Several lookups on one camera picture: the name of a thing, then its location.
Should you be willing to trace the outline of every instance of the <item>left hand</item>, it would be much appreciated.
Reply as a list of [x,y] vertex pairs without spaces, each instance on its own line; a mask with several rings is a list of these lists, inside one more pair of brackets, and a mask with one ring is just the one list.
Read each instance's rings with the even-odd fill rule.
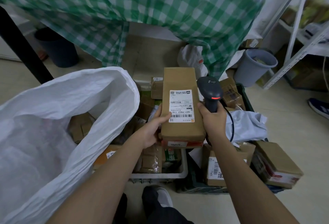
[[146,123],[142,128],[137,130],[134,134],[139,135],[140,140],[143,142],[143,149],[152,146],[158,140],[158,127],[160,124],[166,122],[171,117],[171,112],[166,116],[160,117],[162,111],[162,104],[159,105],[157,112],[154,114],[152,120]]

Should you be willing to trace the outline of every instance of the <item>trash can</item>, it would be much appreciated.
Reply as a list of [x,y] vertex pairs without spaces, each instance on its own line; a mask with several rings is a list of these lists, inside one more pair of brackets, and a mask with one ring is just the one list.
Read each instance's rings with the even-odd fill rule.
[[49,27],[37,30],[34,37],[56,66],[67,68],[78,63],[79,57],[74,44]]
[[265,72],[278,65],[277,59],[271,53],[261,49],[247,49],[242,58],[234,80],[244,87],[253,86]]

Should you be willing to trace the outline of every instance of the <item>gingham pattern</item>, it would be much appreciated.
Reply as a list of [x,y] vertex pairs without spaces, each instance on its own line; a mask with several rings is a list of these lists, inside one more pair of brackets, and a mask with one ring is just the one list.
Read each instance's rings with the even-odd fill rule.
[[203,46],[220,77],[265,0],[0,0],[17,5],[103,62],[120,66],[129,22],[167,27]]

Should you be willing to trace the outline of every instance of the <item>black barcode scanner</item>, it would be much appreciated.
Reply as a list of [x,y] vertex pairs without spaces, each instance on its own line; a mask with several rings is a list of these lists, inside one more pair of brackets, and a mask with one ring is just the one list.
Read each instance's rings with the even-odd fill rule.
[[[222,90],[222,87],[220,86],[220,83],[218,80],[214,77],[200,77],[197,81],[196,84],[199,88],[199,91],[201,95],[205,99],[205,107],[211,112],[215,113],[217,112],[217,102],[220,101],[222,104],[224,103],[221,99],[224,95],[224,92]],[[232,136],[230,142],[232,142],[233,137],[234,137],[234,123],[233,123],[233,118],[231,114],[228,112],[228,110],[224,107],[228,115],[230,116],[232,120]],[[208,140],[208,136],[206,136],[206,140],[209,145],[210,142]]]

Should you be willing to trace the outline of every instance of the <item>black pants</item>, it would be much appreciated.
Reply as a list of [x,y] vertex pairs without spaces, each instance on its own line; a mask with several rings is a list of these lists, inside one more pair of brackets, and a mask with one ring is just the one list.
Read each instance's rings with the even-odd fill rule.
[[[162,207],[158,202],[158,193],[152,186],[147,186],[143,190],[142,201],[146,215],[146,224],[193,224],[188,221],[181,213],[171,207]],[[125,219],[127,209],[127,197],[122,195],[113,223],[127,224]]]

